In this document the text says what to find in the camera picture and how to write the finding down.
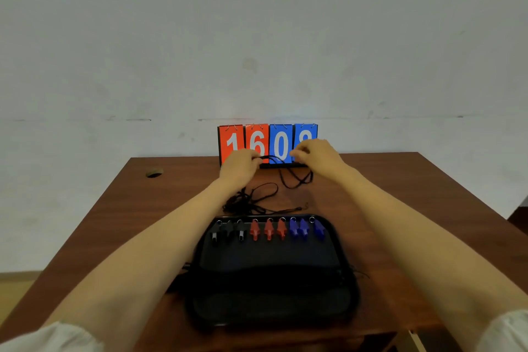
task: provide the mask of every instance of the black cord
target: black cord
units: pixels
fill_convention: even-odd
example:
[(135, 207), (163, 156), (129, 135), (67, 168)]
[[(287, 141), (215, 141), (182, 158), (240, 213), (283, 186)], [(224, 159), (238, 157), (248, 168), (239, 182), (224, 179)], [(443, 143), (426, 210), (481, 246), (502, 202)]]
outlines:
[[(273, 155), (265, 155), (265, 156), (262, 156), (262, 158), (263, 159), (273, 159), (275, 162), (277, 160), (280, 160), (281, 162), (284, 163), (284, 161), (282, 159), (280, 159), (280, 158), (278, 158), (276, 156), (273, 156)], [(281, 177), (280, 181), (282, 182), (282, 185), (284, 185), (288, 189), (298, 188), (302, 184), (308, 184), (308, 183), (312, 182), (313, 179), (314, 179), (313, 178), (314, 174), (313, 174), (312, 170), (310, 170), (310, 172), (304, 178), (299, 178), (293, 172), (293, 170), (291, 168), (286, 167), (286, 169), (290, 172), (290, 174), (297, 181), (299, 181), (298, 184), (294, 185), (293, 187), (290, 187), (284, 181), (284, 177), (282, 176), (282, 172), (281, 172), (281, 168), (280, 168), (280, 164), (279, 163), (277, 164), (277, 168), (279, 169), (279, 176)], [(253, 193), (257, 189), (259, 189), (260, 187), (263, 187), (264, 185), (268, 185), (268, 184), (275, 185), (275, 187), (276, 187), (275, 191), (272, 192), (271, 194), (263, 196), (263, 197), (261, 197), (259, 199), (253, 199)], [(295, 207), (295, 208), (292, 208), (292, 209), (271, 210), (271, 209), (266, 209), (265, 207), (257, 205), (258, 202), (260, 202), (260, 201), (262, 201), (264, 199), (271, 198), (272, 196), (275, 196), (277, 194), (277, 192), (279, 192), (279, 186), (275, 182), (266, 182), (264, 184), (261, 184), (257, 188), (252, 189), (249, 194), (246, 194), (246, 188), (244, 187), (240, 191), (238, 191), (234, 196), (232, 196), (231, 198), (228, 199), (228, 201), (223, 206), (223, 210), (224, 210), (225, 213), (230, 213), (230, 214), (233, 214), (233, 215), (236, 215), (236, 216), (249, 216), (249, 215), (252, 215), (252, 214), (291, 213), (293, 211), (299, 211), (299, 210), (303, 209), (302, 207), (299, 206), (299, 207)]]

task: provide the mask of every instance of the hand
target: hand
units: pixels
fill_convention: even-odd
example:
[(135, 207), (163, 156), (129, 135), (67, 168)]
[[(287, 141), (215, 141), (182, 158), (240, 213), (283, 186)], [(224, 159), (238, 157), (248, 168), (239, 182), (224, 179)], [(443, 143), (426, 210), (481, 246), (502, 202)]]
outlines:
[(316, 174), (332, 181), (346, 171), (347, 164), (326, 139), (306, 139), (290, 152), (295, 162), (304, 163)]
[(236, 192), (245, 187), (262, 163), (260, 154), (253, 149), (233, 151), (222, 164), (220, 180)]

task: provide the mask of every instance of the blue whistle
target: blue whistle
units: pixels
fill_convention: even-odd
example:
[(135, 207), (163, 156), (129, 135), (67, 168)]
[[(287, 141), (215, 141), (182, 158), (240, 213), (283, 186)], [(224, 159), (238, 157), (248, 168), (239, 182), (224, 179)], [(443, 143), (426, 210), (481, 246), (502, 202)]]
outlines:
[(302, 234), (302, 237), (304, 239), (307, 239), (308, 230), (310, 230), (310, 227), (308, 226), (308, 223), (306, 222), (306, 220), (304, 220), (303, 218), (300, 220), (299, 230), (300, 230), (300, 233)]
[(319, 220), (315, 220), (313, 222), (313, 232), (315, 233), (315, 236), (319, 238), (321, 241), (325, 239), (325, 227), (323, 227), (323, 224)]
[(292, 217), (290, 219), (290, 234), (291, 236), (293, 237), (297, 237), (298, 234), (298, 231), (299, 230), (299, 226), (297, 225), (297, 222), (295, 221), (295, 217)]

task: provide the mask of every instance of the white number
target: white number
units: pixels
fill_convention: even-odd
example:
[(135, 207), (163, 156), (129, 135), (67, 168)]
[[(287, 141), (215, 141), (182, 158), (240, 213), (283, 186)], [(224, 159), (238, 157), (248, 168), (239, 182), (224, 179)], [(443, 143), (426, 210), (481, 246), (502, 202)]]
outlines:
[(237, 134), (234, 132), (233, 135), (231, 135), (231, 137), (228, 139), (228, 146), (229, 145), (233, 145), (233, 150), (238, 150), (238, 145), (237, 145)]
[[(279, 153), (279, 140), (281, 138), (284, 141), (282, 154)], [(285, 160), (287, 155), (288, 155), (288, 136), (286, 135), (286, 132), (284, 131), (277, 132), (277, 135), (275, 135), (275, 156), (277, 156), (280, 160)]]
[(305, 140), (304, 136), (306, 135), (306, 139), (312, 139), (312, 133), (308, 130), (302, 130), (299, 134), (299, 142), (303, 142)]
[(262, 131), (255, 131), (252, 135), (251, 135), (251, 139), (249, 140), (249, 149), (253, 149), (253, 150), (257, 150), (257, 147), (260, 148), (260, 155), (261, 156), (264, 156), (264, 144), (260, 141), (257, 141), (255, 142), (255, 138), (256, 137), (259, 137), (260, 139), (261, 138), (264, 138), (264, 134), (262, 133)]

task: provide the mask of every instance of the black case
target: black case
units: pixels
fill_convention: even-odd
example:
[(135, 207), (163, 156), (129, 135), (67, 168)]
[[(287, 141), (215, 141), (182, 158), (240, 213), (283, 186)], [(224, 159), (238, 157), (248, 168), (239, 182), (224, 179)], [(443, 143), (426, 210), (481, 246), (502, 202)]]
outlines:
[[(277, 234), (277, 222), (295, 217), (317, 219), (325, 227), (321, 241), (313, 224), (307, 239)], [(264, 226), (274, 221), (267, 240)], [(246, 223), (244, 241), (238, 233), (214, 244), (211, 227), (218, 221)], [(249, 234), (257, 219), (257, 241)], [(254, 215), (216, 217), (200, 239), (188, 272), (175, 278), (168, 292), (185, 296), (191, 322), (200, 329), (214, 326), (321, 325), (349, 320), (360, 301), (359, 287), (332, 224), (317, 215)]]

